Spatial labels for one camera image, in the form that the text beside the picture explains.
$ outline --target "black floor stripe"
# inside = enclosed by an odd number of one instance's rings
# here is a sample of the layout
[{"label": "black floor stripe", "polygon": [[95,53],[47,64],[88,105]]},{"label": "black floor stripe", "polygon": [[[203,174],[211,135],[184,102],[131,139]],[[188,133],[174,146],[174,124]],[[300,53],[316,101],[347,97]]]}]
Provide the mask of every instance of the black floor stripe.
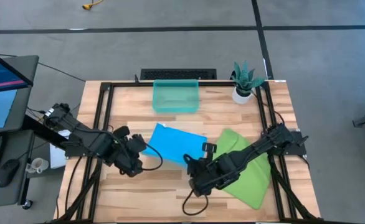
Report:
[{"label": "black floor stripe", "polygon": [[365,25],[341,26],[264,26],[263,30],[364,30]]},{"label": "black floor stripe", "polygon": [[262,55],[263,55],[263,59],[265,61],[265,69],[266,69],[267,77],[268,77],[268,79],[273,80],[274,75],[272,73],[270,56],[269,56],[268,50],[267,50],[267,43],[265,42],[263,25],[262,25],[262,20],[260,18],[260,11],[258,10],[257,1],[252,0],[252,5],[253,5],[253,12],[255,14],[256,25],[258,28],[257,33],[258,33],[258,39],[260,41],[260,48],[262,49]]},{"label": "black floor stripe", "polygon": [[0,30],[0,34],[88,34],[118,32],[181,32],[181,31],[240,31],[257,30],[255,26],[203,26],[203,27],[126,27],[94,29],[33,29]]}]

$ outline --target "green cloth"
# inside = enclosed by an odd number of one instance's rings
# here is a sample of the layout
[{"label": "green cloth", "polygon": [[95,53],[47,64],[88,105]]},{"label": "green cloth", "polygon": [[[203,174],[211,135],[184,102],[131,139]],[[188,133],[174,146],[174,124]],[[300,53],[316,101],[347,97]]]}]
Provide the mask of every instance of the green cloth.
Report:
[{"label": "green cloth", "polygon": [[[214,158],[230,151],[240,151],[250,143],[243,136],[231,129],[223,130],[217,140],[217,152]],[[243,201],[254,209],[262,206],[264,195],[270,183],[270,164],[267,154],[264,153],[250,161],[247,168],[240,173],[239,180],[224,188],[237,199]]]}]

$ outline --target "teal plastic bin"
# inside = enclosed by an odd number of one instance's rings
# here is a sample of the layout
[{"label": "teal plastic bin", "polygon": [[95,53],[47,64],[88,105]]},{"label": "teal plastic bin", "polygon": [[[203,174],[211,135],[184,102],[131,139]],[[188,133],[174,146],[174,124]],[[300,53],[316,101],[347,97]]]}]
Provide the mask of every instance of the teal plastic bin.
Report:
[{"label": "teal plastic bin", "polygon": [[157,113],[195,113],[199,109],[197,80],[155,80],[152,107]]}]

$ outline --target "white pot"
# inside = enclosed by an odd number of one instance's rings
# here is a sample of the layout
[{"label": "white pot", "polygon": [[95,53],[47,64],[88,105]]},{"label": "white pot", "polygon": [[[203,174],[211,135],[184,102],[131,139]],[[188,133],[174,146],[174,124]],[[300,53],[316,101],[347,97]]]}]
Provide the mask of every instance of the white pot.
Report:
[{"label": "white pot", "polygon": [[249,101],[249,99],[251,99],[252,96],[253,96],[253,94],[250,94],[249,96],[240,96],[237,93],[237,87],[235,87],[234,91],[232,92],[232,99],[238,104],[247,103]]}]

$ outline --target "yellow cable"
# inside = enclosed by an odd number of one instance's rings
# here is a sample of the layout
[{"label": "yellow cable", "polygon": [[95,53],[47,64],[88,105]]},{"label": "yellow cable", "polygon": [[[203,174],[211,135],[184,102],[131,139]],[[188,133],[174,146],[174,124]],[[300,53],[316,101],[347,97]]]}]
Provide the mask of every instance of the yellow cable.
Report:
[{"label": "yellow cable", "polygon": [[96,4],[100,4],[101,2],[103,2],[103,0],[99,0],[99,1],[94,2],[94,3],[91,3],[91,4],[85,4],[85,5],[83,5],[82,7],[83,7],[83,9],[85,9],[85,10],[90,10],[90,9],[91,9],[91,7],[93,7],[93,6],[94,6],[94,5],[96,5]]}]

